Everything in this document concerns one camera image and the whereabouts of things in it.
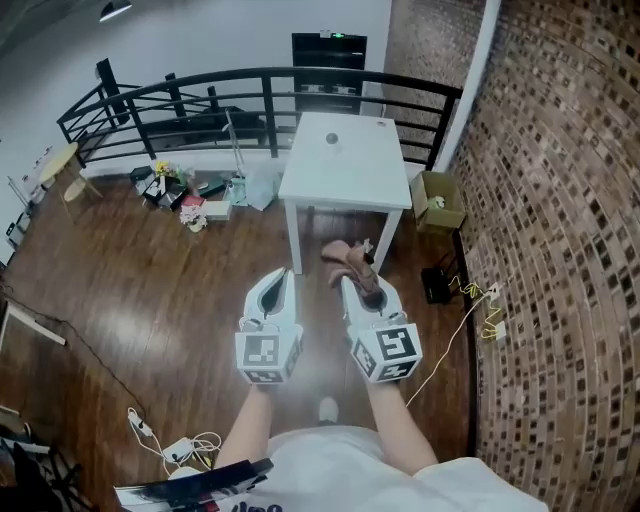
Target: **flower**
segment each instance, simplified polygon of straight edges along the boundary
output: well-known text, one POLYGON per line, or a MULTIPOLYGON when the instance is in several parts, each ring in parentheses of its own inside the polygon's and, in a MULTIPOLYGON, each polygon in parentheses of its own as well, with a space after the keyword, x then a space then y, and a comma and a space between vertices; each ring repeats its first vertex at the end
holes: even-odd
POLYGON ((176 170, 171 165, 171 162, 164 160, 158 160, 156 162, 156 176, 176 176, 176 170))

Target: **white shirt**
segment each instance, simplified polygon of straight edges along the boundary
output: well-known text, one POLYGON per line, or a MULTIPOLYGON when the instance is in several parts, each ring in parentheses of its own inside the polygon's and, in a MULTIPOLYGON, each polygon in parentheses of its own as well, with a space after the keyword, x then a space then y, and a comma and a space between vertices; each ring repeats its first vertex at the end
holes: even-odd
POLYGON ((269 442, 273 469, 247 494, 218 502, 229 512, 547 511, 482 461, 457 459, 409 476, 383 462, 378 435, 318 427, 269 442))

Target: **ceiling light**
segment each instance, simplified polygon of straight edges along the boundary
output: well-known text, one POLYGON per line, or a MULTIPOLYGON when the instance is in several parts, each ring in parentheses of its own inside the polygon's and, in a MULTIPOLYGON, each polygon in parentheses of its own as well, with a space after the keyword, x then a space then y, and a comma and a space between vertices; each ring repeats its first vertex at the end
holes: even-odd
POLYGON ((113 0, 104 6, 102 13, 100 14, 100 23, 107 21, 114 16, 130 9, 132 7, 129 0, 113 0))

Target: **white table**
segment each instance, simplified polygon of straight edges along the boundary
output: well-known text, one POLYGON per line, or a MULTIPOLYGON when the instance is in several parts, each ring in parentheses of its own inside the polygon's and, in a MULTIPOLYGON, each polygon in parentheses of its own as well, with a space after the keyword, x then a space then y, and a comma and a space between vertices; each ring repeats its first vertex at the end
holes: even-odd
POLYGON ((372 268, 380 271, 411 194, 392 119, 305 112, 279 192, 284 199, 293 271, 302 273, 298 206, 385 212, 372 268), (337 135, 331 144, 327 135, 337 135))

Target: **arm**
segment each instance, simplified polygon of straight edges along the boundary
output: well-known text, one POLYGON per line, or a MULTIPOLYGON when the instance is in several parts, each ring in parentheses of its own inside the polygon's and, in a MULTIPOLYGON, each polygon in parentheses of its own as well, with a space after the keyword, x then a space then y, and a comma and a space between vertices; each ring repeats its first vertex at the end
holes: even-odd
POLYGON ((220 449, 214 469, 243 460, 256 462, 267 455, 271 434, 271 396, 251 386, 242 409, 220 449))
POLYGON ((408 475, 437 464, 438 459, 411 418, 398 386, 367 383, 367 390, 389 464, 408 475))

